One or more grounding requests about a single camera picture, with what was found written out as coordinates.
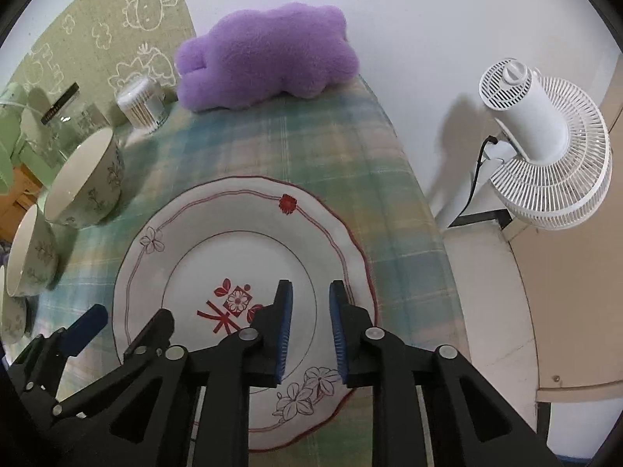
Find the fan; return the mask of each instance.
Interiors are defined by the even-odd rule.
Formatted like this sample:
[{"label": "fan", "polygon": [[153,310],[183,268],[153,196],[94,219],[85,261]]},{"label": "fan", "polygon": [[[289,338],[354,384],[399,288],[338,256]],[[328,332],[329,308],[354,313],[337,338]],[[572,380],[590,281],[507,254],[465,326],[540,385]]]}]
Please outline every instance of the fan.
[{"label": "fan", "polygon": [[509,140],[489,137],[473,180],[435,220],[447,228],[490,181],[511,214],[546,230],[576,226],[601,205],[612,177],[608,130],[595,102],[564,79],[513,58],[489,68],[480,97]]}]

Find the power cord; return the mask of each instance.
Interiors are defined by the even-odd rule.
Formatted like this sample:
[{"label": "power cord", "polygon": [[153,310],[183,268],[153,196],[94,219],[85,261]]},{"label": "power cord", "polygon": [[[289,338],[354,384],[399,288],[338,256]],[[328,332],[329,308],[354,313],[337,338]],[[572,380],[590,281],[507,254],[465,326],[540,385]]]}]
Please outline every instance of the power cord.
[{"label": "power cord", "polygon": [[463,212],[465,212],[465,209],[467,209],[467,207],[469,206],[469,204],[472,201],[474,191],[476,191],[476,183],[478,182],[478,173],[480,172],[480,166],[482,165],[482,155],[485,153],[485,146],[487,144],[497,144],[497,143],[498,143],[498,140],[493,135],[489,135],[484,140],[484,142],[482,142],[482,145],[480,146],[480,152],[478,154],[478,162],[477,162],[477,165],[476,165],[476,173],[473,176],[472,189],[469,192],[469,198],[467,199],[467,203],[465,204],[465,207],[463,207],[463,210],[459,213],[459,216]]}]

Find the plate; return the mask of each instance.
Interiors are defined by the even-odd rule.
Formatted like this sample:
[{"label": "plate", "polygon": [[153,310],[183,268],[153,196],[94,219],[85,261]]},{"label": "plate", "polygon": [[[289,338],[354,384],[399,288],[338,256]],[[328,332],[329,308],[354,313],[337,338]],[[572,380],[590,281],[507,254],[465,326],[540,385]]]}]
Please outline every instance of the plate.
[{"label": "plate", "polygon": [[336,371],[331,282],[344,280],[351,301],[376,324],[362,252],[340,219],[301,188],[227,177],[182,193],[155,214],[114,286],[119,358],[160,307],[175,318],[172,344],[215,346],[273,302],[280,279],[294,290],[285,375],[277,388],[251,388],[249,447],[284,446],[329,420],[349,391]]}]

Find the screw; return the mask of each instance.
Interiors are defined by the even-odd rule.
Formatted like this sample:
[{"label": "screw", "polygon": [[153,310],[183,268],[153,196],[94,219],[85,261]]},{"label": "screw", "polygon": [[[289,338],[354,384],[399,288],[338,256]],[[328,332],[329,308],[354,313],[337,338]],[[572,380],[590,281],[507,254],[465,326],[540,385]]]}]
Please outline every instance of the screw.
[{"label": "screw", "polygon": [[439,348],[440,357],[446,358],[447,360],[453,360],[453,358],[456,358],[458,354],[459,352],[457,351],[457,349],[454,348],[454,346],[450,346],[448,344]]},{"label": "screw", "polygon": [[385,330],[382,328],[373,326],[366,330],[366,337],[372,339],[373,341],[378,341],[385,337]]},{"label": "screw", "polygon": [[182,346],[171,346],[164,352],[164,356],[166,356],[168,360],[179,360],[184,356],[184,353],[185,351]]},{"label": "screw", "polygon": [[254,328],[243,328],[238,332],[238,337],[240,337],[243,341],[254,341],[257,339],[257,336],[260,334]]}]

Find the bowl with floral pattern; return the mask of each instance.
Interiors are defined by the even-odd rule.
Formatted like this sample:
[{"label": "bowl with floral pattern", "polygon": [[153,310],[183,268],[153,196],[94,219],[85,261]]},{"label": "bowl with floral pattern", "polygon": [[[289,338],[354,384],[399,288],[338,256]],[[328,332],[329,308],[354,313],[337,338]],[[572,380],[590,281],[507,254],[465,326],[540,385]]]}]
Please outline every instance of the bowl with floral pattern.
[{"label": "bowl with floral pattern", "polygon": [[5,344],[14,344],[26,330],[26,299],[6,293],[4,266],[0,266],[0,337]]},{"label": "bowl with floral pattern", "polygon": [[76,148],[54,179],[46,219],[74,228],[98,223],[119,200],[124,171],[113,130],[102,128]]},{"label": "bowl with floral pattern", "polygon": [[35,204],[27,210],[13,240],[6,268],[12,297],[38,295],[50,284],[58,263],[54,234]]}]

